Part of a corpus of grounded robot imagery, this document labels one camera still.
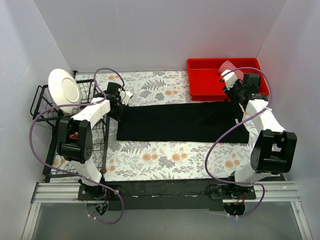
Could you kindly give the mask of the black t shirt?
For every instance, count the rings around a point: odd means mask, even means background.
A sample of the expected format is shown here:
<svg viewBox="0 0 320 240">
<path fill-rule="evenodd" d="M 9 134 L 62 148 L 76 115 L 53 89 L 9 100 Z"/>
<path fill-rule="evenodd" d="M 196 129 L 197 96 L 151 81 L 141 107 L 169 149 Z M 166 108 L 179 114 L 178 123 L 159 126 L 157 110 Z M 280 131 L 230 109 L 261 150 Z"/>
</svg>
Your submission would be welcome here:
<svg viewBox="0 0 320 240">
<path fill-rule="evenodd" d="M 130 106 L 118 122 L 118 141 L 213 143 L 243 118 L 230 101 Z"/>
</svg>

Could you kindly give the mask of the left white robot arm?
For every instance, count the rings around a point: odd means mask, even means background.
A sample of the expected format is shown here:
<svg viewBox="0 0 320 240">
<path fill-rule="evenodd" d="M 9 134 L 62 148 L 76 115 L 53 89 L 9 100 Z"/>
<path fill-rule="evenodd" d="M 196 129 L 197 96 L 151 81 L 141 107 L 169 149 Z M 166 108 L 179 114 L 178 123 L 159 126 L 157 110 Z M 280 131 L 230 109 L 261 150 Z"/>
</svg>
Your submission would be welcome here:
<svg viewBox="0 0 320 240">
<path fill-rule="evenodd" d="M 92 158 L 94 150 L 92 129 L 106 115 L 120 121 L 132 97 L 132 92 L 122 89 L 117 83 L 110 82 L 103 93 L 93 96 L 91 105 L 74 116 L 64 117 L 59 121 L 57 153 L 69 161 L 81 175 L 79 183 L 95 200 L 103 199 L 107 191 L 101 184 L 103 174 Z"/>
</svg>

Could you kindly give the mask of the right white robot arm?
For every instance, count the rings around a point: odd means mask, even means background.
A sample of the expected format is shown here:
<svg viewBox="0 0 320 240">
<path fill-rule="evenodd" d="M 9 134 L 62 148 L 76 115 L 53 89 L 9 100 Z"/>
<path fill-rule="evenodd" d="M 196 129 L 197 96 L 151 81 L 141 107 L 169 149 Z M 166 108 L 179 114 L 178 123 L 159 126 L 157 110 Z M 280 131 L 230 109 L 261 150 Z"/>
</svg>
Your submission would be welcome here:
<svg viewBox="0 0 320 240">
<path fill-rule="evenodd" d="M 220 192 L 237 199 L 253 190 L 253 184 L 271 175 L 290 171 L 297 144 L 297 135 L 286 131 L 269 108 L 267 97 L 259 93 L 261 76 L 245 73 L 242 79 L 230 71 L 222 74 L 223 92 L 239 103 L 253 118 L 259 133 L 250 155 L 250 163 L 231 174 L 232 183 L 221 186 Z"/>
</svg>

